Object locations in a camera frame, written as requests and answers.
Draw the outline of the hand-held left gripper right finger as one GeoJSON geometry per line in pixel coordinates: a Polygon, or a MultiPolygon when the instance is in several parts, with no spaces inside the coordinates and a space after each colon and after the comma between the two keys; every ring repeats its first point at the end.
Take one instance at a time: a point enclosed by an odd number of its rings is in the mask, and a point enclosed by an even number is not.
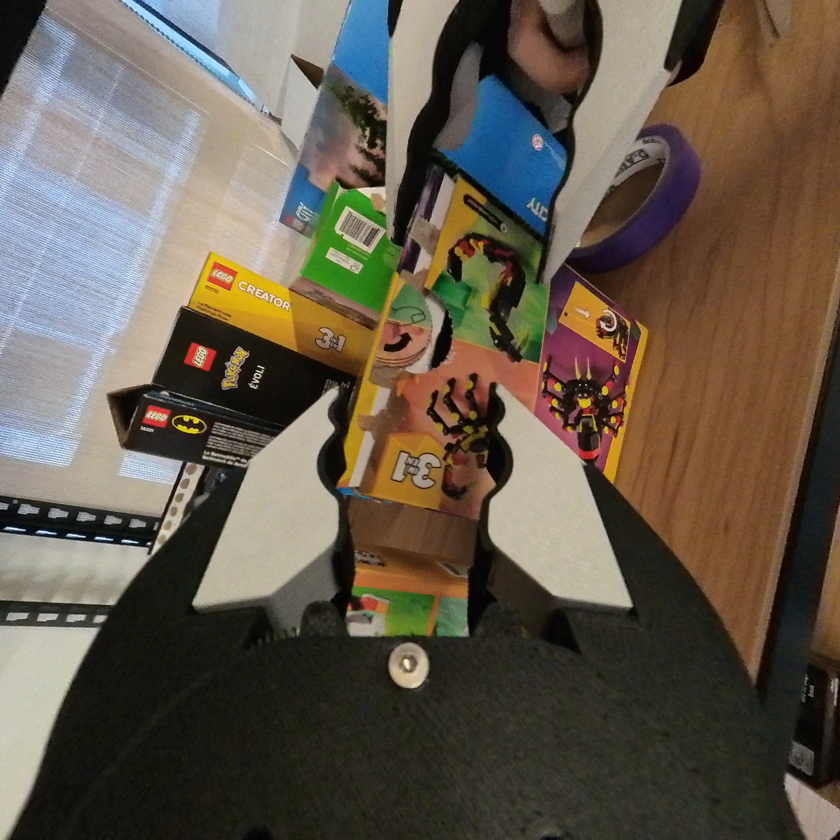
{"type": "Polygon", "coordinates": [[[489,594],[529,634],[562,610],[628,617],[634,604],[585,464],[516,396],[490,389],[501,473],[486,499],[489,594]]]}

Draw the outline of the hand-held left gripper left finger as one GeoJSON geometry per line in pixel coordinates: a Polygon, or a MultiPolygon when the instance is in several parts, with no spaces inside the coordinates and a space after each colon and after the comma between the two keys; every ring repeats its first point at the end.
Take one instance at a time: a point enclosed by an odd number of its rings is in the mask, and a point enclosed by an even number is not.
{"type": "Polygon", "coordinates": [[[343,620],[354,580],[346,498],[350,393],[325,392],[253,457],[198,585],[201,613],[260,606],[279,631],[300,631],[310,604],[343,620]]]}

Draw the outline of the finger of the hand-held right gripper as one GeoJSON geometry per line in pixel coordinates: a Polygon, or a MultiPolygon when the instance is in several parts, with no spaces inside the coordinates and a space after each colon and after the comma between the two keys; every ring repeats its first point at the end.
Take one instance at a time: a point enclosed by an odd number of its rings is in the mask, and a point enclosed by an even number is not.
{"type": "Polygon", "coordinates": [[[500,2],[389,2],[387,222],[406,241],[435,142],[451,110],[455,75],[468,47],[501,26],[500,2]]]}
{"type": "Polygon", "coordinates": [[[579,243],[671,76],[680,1],[596,2],[600,50],[568,122],[568,162],[550,206],[543,277],[579,243]]]}

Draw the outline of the purple masking tape roll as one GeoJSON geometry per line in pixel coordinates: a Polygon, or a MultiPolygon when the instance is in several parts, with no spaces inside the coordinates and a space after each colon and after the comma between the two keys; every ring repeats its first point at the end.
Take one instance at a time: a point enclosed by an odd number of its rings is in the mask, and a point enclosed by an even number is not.
{"type": "Polygon", "coordinates": [[[601,274],[640,259],[686,214],[700,176],[700,158],[676,126],[658,123],[642,129],[568,264],[584,274],[601,274]]]}

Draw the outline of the yellow unicorn toy box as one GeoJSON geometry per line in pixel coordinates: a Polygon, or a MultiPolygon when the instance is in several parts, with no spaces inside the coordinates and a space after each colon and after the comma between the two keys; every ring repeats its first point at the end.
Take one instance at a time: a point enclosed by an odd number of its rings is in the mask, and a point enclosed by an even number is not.
{"type": "Polygon", "coordinates": [[[469,568],[397,549],[354,554],[352,637],[467,637],[469,568]]]}

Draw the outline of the spider toy box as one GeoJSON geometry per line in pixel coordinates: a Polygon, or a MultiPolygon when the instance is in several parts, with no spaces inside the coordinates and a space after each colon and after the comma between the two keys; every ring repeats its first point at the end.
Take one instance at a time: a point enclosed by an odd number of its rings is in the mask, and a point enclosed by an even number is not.
{"type": "Polygon", "coordinates": [[[345,439],[339,489],[477,518],[500,385],[615,481],[646,328],[466,178],[427,171],[345,439]]]}

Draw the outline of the person's right hand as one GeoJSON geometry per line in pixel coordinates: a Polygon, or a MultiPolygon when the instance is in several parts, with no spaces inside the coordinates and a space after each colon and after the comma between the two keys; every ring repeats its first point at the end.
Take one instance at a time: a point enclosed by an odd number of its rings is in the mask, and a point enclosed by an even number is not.
{"type": "Polygon", "coordinates": [[[562,46],[537,1],[511,2],[507,53],[526,77],[552,94],[579,91],[590,75],[586,44],[562,46]]]}

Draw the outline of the black bat logo toy box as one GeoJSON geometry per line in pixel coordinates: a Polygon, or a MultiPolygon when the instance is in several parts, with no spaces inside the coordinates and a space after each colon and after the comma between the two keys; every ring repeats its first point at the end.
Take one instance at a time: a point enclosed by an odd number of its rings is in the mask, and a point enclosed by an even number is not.
{"type": "Polygon", "coordinates": [[[111,392],[107,402],[122,448],[201,466],[245,469],[283,429],[153,385],[111,392]]]}

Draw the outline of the blue toy box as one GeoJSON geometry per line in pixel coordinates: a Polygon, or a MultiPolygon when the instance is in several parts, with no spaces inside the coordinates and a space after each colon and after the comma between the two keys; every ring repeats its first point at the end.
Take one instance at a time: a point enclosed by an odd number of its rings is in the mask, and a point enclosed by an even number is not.
{"type": "MultiPolygon", "coordinates": [[[[334,186],[385,186],[389,3],[349,2],[331,62],[299,146],[280,222],[312,237],[334,186]]],[[[483,32],[462,56],[440,154],[542,234],[566,151],[497,71],[501,46],[483,32]]]]}

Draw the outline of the white cardboard box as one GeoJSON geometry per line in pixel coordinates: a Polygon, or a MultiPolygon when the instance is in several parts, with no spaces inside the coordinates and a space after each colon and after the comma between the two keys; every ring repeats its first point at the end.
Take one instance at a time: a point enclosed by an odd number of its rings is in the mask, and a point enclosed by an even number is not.
{"type": "Polygon", "coordinates": [[[298,151],[347,12],[347,1],[269,2],[266,81],[260,98],[298,151]]]}

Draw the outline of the black gold toy box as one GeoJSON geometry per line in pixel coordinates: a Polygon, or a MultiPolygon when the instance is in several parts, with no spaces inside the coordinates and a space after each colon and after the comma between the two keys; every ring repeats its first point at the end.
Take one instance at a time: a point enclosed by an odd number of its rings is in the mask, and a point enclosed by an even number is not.
{"type": "Polygon", "coordinates": [[[182,308],[152,383],[228,412],[285,427],[356,377],[231,324],[182,308]]]}

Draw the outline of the large green toy box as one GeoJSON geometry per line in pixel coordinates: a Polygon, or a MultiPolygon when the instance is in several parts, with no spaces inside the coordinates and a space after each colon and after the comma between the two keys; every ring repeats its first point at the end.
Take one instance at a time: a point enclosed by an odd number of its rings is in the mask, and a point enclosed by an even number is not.
{"type": "Polygon", "coordinates": [[[374,329],[402,252],[386,232],[384,210],[383,186],[344,189],[334,183],[290,289],[374,329]]]}

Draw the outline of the yellow flamingo toy box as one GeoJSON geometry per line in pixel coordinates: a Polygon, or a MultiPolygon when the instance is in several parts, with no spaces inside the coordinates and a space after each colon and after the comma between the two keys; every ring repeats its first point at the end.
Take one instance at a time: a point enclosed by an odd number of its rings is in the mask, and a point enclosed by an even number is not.
{"type": "Polygon", "coordinates": [[[210,253],[189,309],[359,376],[374,333],[351,318],[210,253]]]}

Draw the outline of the black labelled box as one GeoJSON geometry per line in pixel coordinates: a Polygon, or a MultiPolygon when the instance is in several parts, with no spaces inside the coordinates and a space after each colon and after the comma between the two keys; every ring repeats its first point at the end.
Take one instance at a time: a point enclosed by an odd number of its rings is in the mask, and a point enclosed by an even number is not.
{"type": "Polygon", "coordinates": [[[824,660],[809,662],[788,770],[817,790],[839,778],[839,674],[824,660]]]}

